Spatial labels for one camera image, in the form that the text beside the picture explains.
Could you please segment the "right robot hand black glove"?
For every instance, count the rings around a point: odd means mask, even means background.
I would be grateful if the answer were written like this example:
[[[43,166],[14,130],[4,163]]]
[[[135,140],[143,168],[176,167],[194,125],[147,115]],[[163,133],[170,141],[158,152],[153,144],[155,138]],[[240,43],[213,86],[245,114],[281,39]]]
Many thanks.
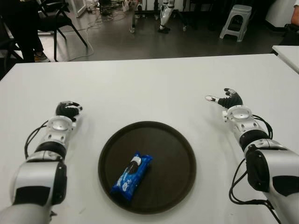
[[[205,96],[205,99],[209,102],[216,103],[226,109],[237,105],[243,105],[242,98],[235,90],[224,88],[224,92],[226,97],[218,98],[215,96],[207,95]]]

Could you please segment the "left robot hand black glove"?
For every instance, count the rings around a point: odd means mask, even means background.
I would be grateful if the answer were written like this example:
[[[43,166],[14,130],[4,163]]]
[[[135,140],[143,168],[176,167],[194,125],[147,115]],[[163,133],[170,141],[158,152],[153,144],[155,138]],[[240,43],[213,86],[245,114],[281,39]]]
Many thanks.
[[[56,108],[56,116],[65,116],[72,120],[72,122],[76,122],[76,117],[83,110],[83,107],[73,101],[63,101],[60,102]]]

